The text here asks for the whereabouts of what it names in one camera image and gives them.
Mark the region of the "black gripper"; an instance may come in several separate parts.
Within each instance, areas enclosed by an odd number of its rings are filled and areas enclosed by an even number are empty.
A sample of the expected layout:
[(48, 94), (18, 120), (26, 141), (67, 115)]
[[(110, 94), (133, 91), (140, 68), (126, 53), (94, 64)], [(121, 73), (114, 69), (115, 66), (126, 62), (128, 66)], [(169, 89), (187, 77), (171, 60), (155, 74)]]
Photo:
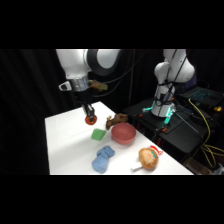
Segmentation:
[[(82, 104), (82, 109), (84, 111), (85, 116), (93, 117), (95, 115), (95, 110), (91, 105), (92, 93), (90, 89), (85, 91), (77, 92), (77, 101)], [(84, 105), (88, 105), (88, 114), (86, 111), (86, 107)]]

